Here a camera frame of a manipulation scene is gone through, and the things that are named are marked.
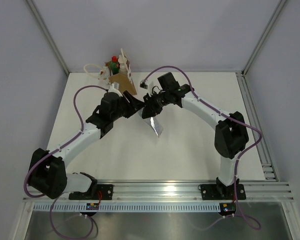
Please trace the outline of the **silver squeeze tube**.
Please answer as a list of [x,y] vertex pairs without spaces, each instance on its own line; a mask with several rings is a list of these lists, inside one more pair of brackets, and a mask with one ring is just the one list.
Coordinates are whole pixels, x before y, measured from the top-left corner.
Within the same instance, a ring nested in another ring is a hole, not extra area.
[[142,118],[143,108],[138,112],[139,117],[143,122],[145,122],[155,133],[155,135],[159,138],[164,130],[163,126],[157,120],[156,117]]

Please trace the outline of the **green dish soap bottle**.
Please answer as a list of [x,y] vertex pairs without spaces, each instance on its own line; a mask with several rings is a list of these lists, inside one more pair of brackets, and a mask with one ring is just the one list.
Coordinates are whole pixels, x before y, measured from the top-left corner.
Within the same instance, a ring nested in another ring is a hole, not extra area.
[[120,64],[118,62],[118,57],[115,55],[111,57],[110,68],[111,68],[113,75],[116,75],[119,73]]

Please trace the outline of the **beige pump bottle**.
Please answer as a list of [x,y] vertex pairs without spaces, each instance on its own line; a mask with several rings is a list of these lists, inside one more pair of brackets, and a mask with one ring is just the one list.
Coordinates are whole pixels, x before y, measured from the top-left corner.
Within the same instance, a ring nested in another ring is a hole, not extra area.
[[128,60],[125,56],[120,54],[118,56],[118,63],[119,63],[119,72],[122,74],[128,73]]

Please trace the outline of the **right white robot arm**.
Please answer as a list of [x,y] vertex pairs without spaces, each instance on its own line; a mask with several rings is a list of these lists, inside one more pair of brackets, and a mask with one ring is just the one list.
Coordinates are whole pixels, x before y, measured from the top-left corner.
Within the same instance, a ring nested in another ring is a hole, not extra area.
[[214,130],[214,147],[220,155],[220,171],[216,183],[206,191],[220,199],[234,199],[239,184],[239,179],[235,176],[235,156],[246,148],[249,141],[243,115],[238,111],[223,113],[200,99],[189,83],[180,85],[171,72],[160,76],[158,82],[159,92],[147,93],[143,97],[145,106],[142,118],[155,117],[165,106],[173,104],[205,121]]

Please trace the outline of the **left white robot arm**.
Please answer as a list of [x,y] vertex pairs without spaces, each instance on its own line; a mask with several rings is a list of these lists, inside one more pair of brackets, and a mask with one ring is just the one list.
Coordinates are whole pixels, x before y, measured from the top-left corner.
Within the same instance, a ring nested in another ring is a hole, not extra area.
[[32,155],[23,184],[25,193],[32,197],[27,186],[38,190],[41,196],[56,199],[63,193],[73,193],[83,199],[93,199],[98,192],[98,181],[87,173],[67,174],[66,167],[92,143],[103,138],[121,117],[129,118],[144,107],[144,102],[128,91],[123,95],[107,92],[81,129],[54,150],[38,148]]

